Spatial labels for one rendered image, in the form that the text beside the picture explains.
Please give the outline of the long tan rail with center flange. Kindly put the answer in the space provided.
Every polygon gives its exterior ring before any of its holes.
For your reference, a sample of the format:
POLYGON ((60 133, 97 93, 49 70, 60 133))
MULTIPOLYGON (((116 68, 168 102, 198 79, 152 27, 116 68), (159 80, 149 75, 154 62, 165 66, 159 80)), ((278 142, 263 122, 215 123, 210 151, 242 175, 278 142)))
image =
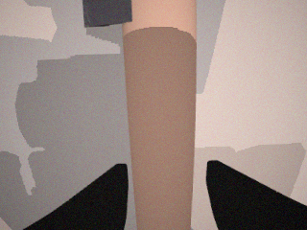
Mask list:
POLYGON ((197 0, 83 0, 83 22, 122 24, 137 230, 191 230, 197 0))

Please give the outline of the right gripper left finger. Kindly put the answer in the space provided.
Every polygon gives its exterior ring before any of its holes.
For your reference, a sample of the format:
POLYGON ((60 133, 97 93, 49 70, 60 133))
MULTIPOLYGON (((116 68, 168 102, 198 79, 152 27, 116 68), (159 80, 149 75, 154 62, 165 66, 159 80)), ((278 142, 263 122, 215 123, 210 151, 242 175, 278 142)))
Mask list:
POLYGON ((127 164, 116 164, 59 208, 23 230, 124 230, 127 164))

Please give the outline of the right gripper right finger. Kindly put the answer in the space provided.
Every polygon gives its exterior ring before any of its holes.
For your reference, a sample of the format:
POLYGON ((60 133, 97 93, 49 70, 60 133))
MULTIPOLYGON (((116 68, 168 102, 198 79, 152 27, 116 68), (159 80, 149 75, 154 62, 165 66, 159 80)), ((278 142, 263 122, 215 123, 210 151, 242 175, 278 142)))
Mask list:
POLYGON ((307 206, 218 161, 206 166, 218 230, 307 230, 307 206))

